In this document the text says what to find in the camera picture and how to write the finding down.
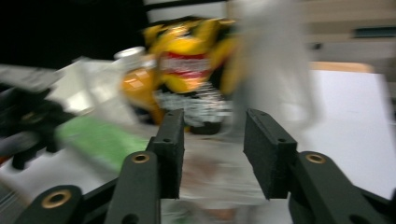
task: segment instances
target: red label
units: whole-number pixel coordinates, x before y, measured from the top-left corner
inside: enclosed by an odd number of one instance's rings
[[[209,72],[209,60],[204,54],[180,55],[165,52],[163,70],[167,74],[175,74],[184,78],[205,77]]]

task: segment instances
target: dark background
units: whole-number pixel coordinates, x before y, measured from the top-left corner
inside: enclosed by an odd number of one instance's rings
[[[142,0],[7,0],[0,2],[0,63],[62,68],[85,56],[144,45],[149,21]]]

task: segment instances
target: green cloth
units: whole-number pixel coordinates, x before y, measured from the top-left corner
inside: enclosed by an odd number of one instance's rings
[[[144,151],[149,142],[92,117],[77,117],[67,121],[58,127],[56,136],[67,147],[80,150],[117,172],[126,156]]]

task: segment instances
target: green object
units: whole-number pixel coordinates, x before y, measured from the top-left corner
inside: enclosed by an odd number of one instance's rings
[[[117,172],[126,156],[144,151],[149,142],[92,117],[77,117],[67,121],[58,127],[56,136],[66,146],[85,153]]]

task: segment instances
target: yellow and black package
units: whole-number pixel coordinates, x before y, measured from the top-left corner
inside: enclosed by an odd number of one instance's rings
[[[184,108],[192,133],[218,133],[232,114],[231,96],[240,79],[232,63],[237,41],[233,26],[230,20],[186,17],[153,23],[144,32],[148,53],[157,63],[145,88],[152,90],[163,112]],[[128,98],[146,97],[123,90]],[[134,107],[153,117],[153,111]]]

